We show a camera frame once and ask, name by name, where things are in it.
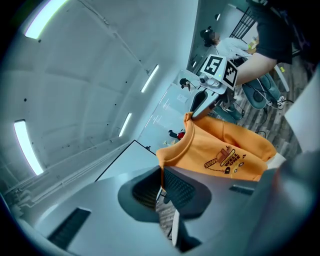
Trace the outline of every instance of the black vent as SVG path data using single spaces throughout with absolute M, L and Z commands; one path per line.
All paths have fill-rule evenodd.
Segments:
M 66 250 L 90 214 L 88 210 L 75 209 L 49 236 L 48 240 Z
M 252 187 L 239 186 L 239 185 L 233 185 L 229 189 L 231 191 L 234 191 L 234 192 L 237 192 L 237 193 L 241 193 L 241 194 L 245 194 L 245 195 L 249 195 L 249 196 L 251 196 L 253 194 L 253 192 L 255 191 L 255 189 L 252 188 Z
M 196 189 L 193 185 L 168 170 L 164 171 L 164 187 L 167 193 L 166 196 L 177 209 L 184 207 L 196 194 Z

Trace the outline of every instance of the black sleeve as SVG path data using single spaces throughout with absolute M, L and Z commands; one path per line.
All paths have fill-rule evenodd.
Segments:
M 293 36 L 289 26 L 269 7 L 248 0 L 252 16 L 257 21 L 259 44 L 256 52 L 278 63 L 292 63 Z

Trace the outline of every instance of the white panel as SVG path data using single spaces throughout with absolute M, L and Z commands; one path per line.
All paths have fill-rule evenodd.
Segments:
M 136 76 L 136 73 L 133 72 L 134 68 L 139 64 L 119 42 L 113 42 L 111 47 L 112 50 L 104 56 L 104 65 L 97 67 L 103 70 L 99 82 L 102 86 L 106 85 L 115 91 L 126 93 Z
M 143 15 L 138 1 L 132 0 L 93 0 L 94 6 L 99 12 L 101 12 L 108 20 L 113 21 L 114 24 L 128 26 L 133 22 L 134 18 L 138 18 Z
M 173 83 L 143 129 L 138 141 L 143 145 L 151 146 L 150 150 L 152 152 L 155 153 L 158 149 L 168 147 L 173 142 L 178 142 L 177 139 L 169 136 L 169 130 L 177 134 L 185 128 L 184 116 L 189 110 L 189 101 L 192 101 L 191 94 L 187 93 L 185 95 L 188 97 L 186 103 L 179 101 L 177 98 L 187 91 Z
M 114 161 L 100 177 L 100 181 L 143 168 L 153 168 L 159 165 L 158 158 L 136 141 Z
M 39 43 L 21 35 L 12 42 L 7 58 L 4 59 L 4 67 L 7 70 L 32 71 L 37 65 L 35 57 L 38 52 Z
M 55 45 L 48 70 L 68 71 L 87 77 L 109 40 L 111 38 L 87 13 L 80 12 Z
M 119 105 L 123 95 L 116 91 L 96 87 L 93 98 L 94 100 L 89 106 L 87 123 L 107 121 L 109 115 L 112 115 Z M 102 115 L 97 115 L 97 110 L 100 110 Z
M 76 80 L 50 76 L 45 82 L 42 122 L 46 130 L 76 124 L 83 112 L 87 84 Z
M 302 94 L 284 115 L 300 144 L 302 152 L 312 152 L 320 148 L 319 84 L 319 74 L 315 74 Z

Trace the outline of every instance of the fluorescent light strip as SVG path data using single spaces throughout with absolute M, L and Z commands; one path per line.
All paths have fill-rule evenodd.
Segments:
M 42 170 L 36 155 L 31 147 L 31 143 L 29 140 L 29 136 L 27 133 L 27 127 L 26 127 L 26 121 L 16 121 L 14 123 L 14 130 L 16 137 L 19 141 L 20 147 L 22 149 L 22 152 L 28 161 L 30 167 L 34 171 L 36 175 L 42 174 L 44 171 Z
M 122 134 L 124 133 L 125 128 L 126 128 L 128 122 L 129 122 L 129 119 L 130 119 L 131 115 L 132 115 L 132 113 L 128 113 L 128 115 L 126 116 L 126 119 L 125 119 L 125 121 L 124 121 L 124 124 L 123 124 L 123 126 L 122 126 L 122 129 L 121 129 L 121 131 L 120 131 L 120 133 L 119 133 L 119 137 L 121 137 Z
M 160 99 L 159 104 L 162 102 L 162 99 L 166 96 L 167 92 L 168 92 L 168 90 L 165 91 L 165 94 L 164 94 L 164 95 L 162 96 L 162 98 Z
M 66 1 L 68 0 L 49 1 L 34 18 L 24 35 L 27 38 L 38 39 L 48 21 Z
M 148 84 L 150 83 L 151 79 L 154 77 L 154 75 L 158 69 L 159 69 L 159 65 L 156 65 L 154 70 L 152 71 L 151 75 L 149 76 L 148 80 L 146 81 L 144 87 L 142 88 L 142 90 L 141 90 L 142 93 L 146 90 Z

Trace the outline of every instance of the person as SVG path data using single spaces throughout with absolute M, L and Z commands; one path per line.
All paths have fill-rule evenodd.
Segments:
M 172 130 L 169 130 L 168 133 L 171 138 L 178 139 L 178 135 L 175 132 L 173 132 Z
M 242 85 L 260 78 L 271 71 L 277 63 L 291 64 L 292 43 L 301 50 L 310 78 L 320 58 L 317 33 L 310 28 L 312 19 L 317 16 L 317 8 L 291 1 L 247 0 L 247 2 L 253 19 L 257 21 L 259 44 L 252 57 L 238 67 L 236 83 Z
M 185 136 L 186 132 L 185 131 L 181 131 L 178 133 L 178 140 L 180 141 L 184 136 Z
M 239 57 L 250 58 L 248 45 L 239 39 L 227 37 L 220 40 L 220 35 L 213 32 L 211 26 L 200 32 L 200 36 L 205 42 L 205 46 L 213 45 L 218 55 L 227 57 L 230 60 L 237 60 Z
M 216 32 L 213 32 L 211 26 L 209 26 L 206 30 L 202 30 L 200 32 L 200 36 L 203 38 L 206 46 L 213 45 L 216 48 L 216 52 L 218 55 L 227 57 L 229 60 L 232 60 L 232 62 L 237 67 L 242 66 L 242 64 L 245 63 L 243 58 L 246 60 L 250 60 L 250 58 L 252 58 L 252 55 L 249 53 L 249 46 L 244 41 L 231 37 L 220 40 L 220 35 Z M 237 79 L 237 85 L 241 85 L 242 83 L 239 83 L 238 80 L 239 75 Z M 285 105 L 284 100 L 286 98 L 281 95 L 272 77 L 268 73 L 266 73 L 265 75 L 259 77 L 259 80 L 267 91 L 266 100 L 273 103 L 275 106 L 277 106 L 278 109 L 282 109 Z M 255 79 L 252 81 L 247 81 L 246 84 L 251 88 L 255 88 L 256 91 L 262 90 L 260 83 Z
M 192 94 L 197 88 L 186 78 L 181 78 L 179 81 L 181 88 L 188 88 L 189 92 Z

